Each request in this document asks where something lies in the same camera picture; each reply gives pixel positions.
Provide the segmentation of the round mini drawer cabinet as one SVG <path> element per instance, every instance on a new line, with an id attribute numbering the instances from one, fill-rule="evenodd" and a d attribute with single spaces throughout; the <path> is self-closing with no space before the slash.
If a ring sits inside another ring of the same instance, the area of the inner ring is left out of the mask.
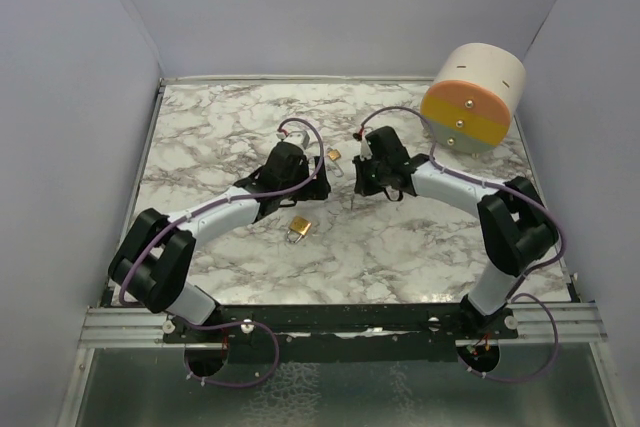
<path id="1" fill-rule="evenodd" d="M 515 55 L 467 43 L 446 59 L 420 112 L 438 143 L 465 154 L 485 153 L 507 136 L 525 84 L 525 67 Z"/>

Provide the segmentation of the small brass padlock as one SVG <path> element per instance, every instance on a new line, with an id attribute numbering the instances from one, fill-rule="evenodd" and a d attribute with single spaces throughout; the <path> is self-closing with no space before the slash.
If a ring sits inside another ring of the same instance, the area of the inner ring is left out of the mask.
<path id="1" fill-rule="evenodd" d="M 344 171 L 340 166 L 342 155 L 338 149 L 329 148 L 326 152 L 327 169 L 337 178 L 344 176 Z"/>

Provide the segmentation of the aluminium frame rail front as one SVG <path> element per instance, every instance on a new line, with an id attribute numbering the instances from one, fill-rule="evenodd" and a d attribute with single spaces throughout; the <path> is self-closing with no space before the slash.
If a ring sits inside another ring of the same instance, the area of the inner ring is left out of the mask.
<path id="1" fill-rule="evenodd" d="M 489 328 L 489 342 L 515 344 L 600 343 L 608 340 L 604 322 L 594 303 L 526 301 L 510 305 L 505 319 Z M 205 334 L 171 329 L 163 314 L 136 308 L 95 308 L 88 311 L 79 345 L 85 349 L 177 348 L 214 349 L 226 343 L 207 342 Z"/>

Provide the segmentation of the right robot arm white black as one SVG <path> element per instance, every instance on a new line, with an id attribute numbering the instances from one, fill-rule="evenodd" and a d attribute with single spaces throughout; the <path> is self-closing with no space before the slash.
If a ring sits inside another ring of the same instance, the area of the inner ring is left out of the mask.
<path id="1" fill-rule="evenodd" d="M 356 135 L 361 153 L 353 158 L 354 193 L 384 194 L 392 202 L 406 195 L 436 200 L 480 223 L 488 262 L 460 302 L 459 325 L 469 337 L 491 331 L 526 269 L 559 240 L 558 228 L 531 181 L 486 181 L 438 167 L 433 156 L 410 156 L 391 127 Z"/>

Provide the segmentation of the larger brass padlock near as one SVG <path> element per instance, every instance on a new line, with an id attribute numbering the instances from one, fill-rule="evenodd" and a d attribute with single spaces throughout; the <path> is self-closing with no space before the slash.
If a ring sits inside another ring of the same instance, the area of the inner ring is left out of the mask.
<path id="1" fill-rule="evenodd" d="M 286 231 L 285 240 L 290 244 L 297 244 L 304 239 L 312 227 L 312 222 L 304 217 L 295 216 Z"/>

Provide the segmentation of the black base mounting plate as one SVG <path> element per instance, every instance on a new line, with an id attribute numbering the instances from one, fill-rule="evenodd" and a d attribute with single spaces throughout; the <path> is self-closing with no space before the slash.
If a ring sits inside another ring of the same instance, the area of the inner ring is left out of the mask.
<path id="1" fill-rule="evenodd" d="M 232 363 L 453 362 L 459 345 L 518 335 L 511 309 L 481 319 L 463 303 L 227 305 L 173 323 L 165 343 Z"/>

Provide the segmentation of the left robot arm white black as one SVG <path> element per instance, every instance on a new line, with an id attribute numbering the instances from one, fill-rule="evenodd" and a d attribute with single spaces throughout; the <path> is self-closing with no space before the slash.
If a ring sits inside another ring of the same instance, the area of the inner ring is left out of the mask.
<path id="1" fill-rule="evenodd" d="M 111 260 L 110 279 L 150 312 L 184 319 L 195 339 L 214 339 L 221 327 L 219 303 L 187 281 L 194 253 L 281 207 L 327 199 L 324 156 L 312 161 L 310 166 L 301 147 L 280 141 L 263 166 L 211 201 L 170 215 L 142 211 Z"/>

